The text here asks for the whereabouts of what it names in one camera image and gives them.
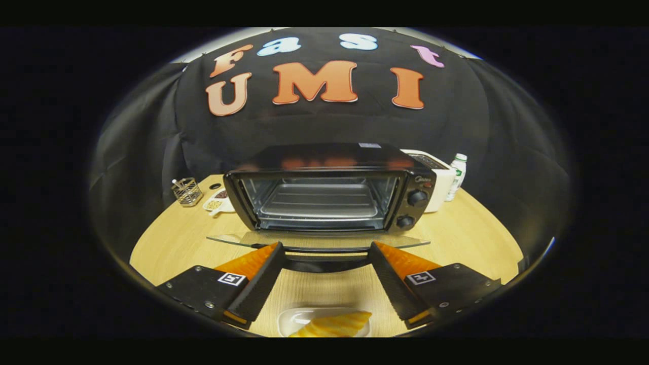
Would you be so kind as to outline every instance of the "oven knob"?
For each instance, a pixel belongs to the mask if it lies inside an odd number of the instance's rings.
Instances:
[[[413,207],[425,207],[427,202],[428,194],[421,190],[414,190],[412,193],[408,194],[408,204],[412,205]]]
[[[415,220],[409,216],[397,218],[397,225],[399,228],[412,228],[415,225]]]

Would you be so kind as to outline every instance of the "round table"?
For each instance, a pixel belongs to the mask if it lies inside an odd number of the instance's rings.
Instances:
[[[199,183],[204,192],[194,207],[170,205],[142,234],[130,265],[158,286],[195,265],[214,268],[254,251],[225,244],[207,236],[248,231],[236,213],[210,217],[202,204],[213,194],[209,186],[223,183],[211,175]],[[522,259],[519,245],[509,231],[475,198],[460,189],[455,199],[437,212],[422,216],[403,236],[429,240],[431,244],[405,248],[414,255],[445,266],[460,262],[506,284],[518,275]],[[350,307],[371,312],[372,336],[387,337],[408,332],[394,311],[371,265],[338,273],[304,273],[282,269],[257,320],[249,331],[277,337],[277,318],[297,307]]]

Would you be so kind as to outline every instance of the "white plate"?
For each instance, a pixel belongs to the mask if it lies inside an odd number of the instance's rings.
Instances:
[[[232,206],[232,203],[230,202],[229,197],[224,197],[224,198],[215,197],[216,195],[218,195],[219,193],[224,192],[224,191],[225,191],[225,188],[222,188],[222,189],[218,189],[216,192],[214,192],[214,194],[212,194],[212,196],[210,196],[210,198],[207,199],[205,201],[205,203],[203,203],[203,209],[205,209],[205,210],[207,210],[209,212],[211,212],[213,210],[218,210],[219,212],[229,212],[229,213],[234,212],[234,207]],[[221,205],[216,209],[209,209],[207,207],[207,204],[209,204],[211,201],[220,201]]]
[[[320,317],[331,317],[331,316],[340,316],[342,314],[348,314],[351,312],[357,312],[358,309],[355,308],[293,308],[285,310],[277,317],[277,331],[280,333],[281,337],[288,337],[293,333],[299,331],[302,327],[309,324],[312,319]],[[360,331],[354,337],[370,337],[371,336],[371,327],[370,322],[372,319],[365,324],[365,327],[361,328]]]

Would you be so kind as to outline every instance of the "plastic bottle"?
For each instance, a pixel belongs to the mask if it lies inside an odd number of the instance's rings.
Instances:
[[[453,184],[451,184],[450,190],[448,191],[446,201],[451,201],[455,198],[455,194],[464,181],[464,176],[467,174],[467,156],[461,153],[456,154],[450,167],[455,168],[456,173],[455,180],[453,180]]]

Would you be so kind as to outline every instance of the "white letter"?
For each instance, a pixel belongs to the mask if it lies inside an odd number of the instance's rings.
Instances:
[[[340,34],[340,37],[338,38],[346,41],[340,42],[340,45],[347,49],[362,49],[364,51],[371,51],[378,48],[378,45],[375,43],[376,38],[367,36],[365,34],[345,33]]]
[[[275,53],[281,52],[293,52],[296,49],[302,47],[297,42],[300,41],[300,38],[296,37],[287,37],[280,38],[277,40],[270,41],[263,45],[262,49],[257,52],[258,56],[270,56]]]

